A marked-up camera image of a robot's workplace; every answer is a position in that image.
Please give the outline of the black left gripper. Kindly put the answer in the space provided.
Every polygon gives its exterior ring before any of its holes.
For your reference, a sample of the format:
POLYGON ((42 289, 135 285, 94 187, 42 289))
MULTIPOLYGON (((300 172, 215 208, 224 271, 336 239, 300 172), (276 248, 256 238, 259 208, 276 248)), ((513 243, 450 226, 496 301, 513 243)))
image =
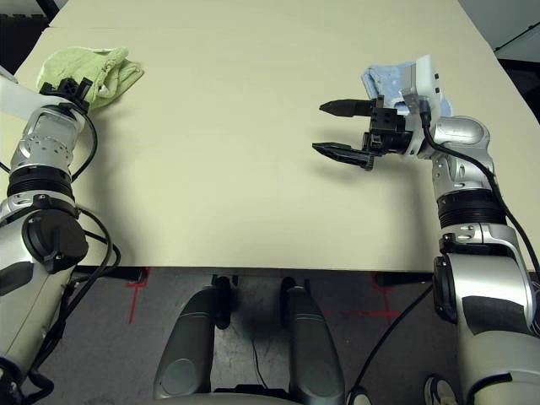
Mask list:
POLYGON ((89 102, 85 99, 93 82, 83 78, 78 83, 74 78, 63 78, 57 87, 48 82, 41 85, 39 93, 46 96, 63 98, 77 106, 84 114, 89 111, 89 102))

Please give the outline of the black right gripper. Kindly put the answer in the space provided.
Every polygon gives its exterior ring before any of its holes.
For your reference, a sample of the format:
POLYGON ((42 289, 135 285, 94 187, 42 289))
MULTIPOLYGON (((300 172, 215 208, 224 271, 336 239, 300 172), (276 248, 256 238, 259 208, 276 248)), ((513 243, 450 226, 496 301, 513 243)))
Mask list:
POLYGON ((340 163, 372 171, 375 156, 405 154, 413 133, 406 129, 406 119, 395 108, 384 106, 384 96, 373 100, 332 100, 319 110, 333 116, 369 116, 368 131, 363 136, 362 150, 342 143, 313 143, 312 148, 323 156, 340 163))

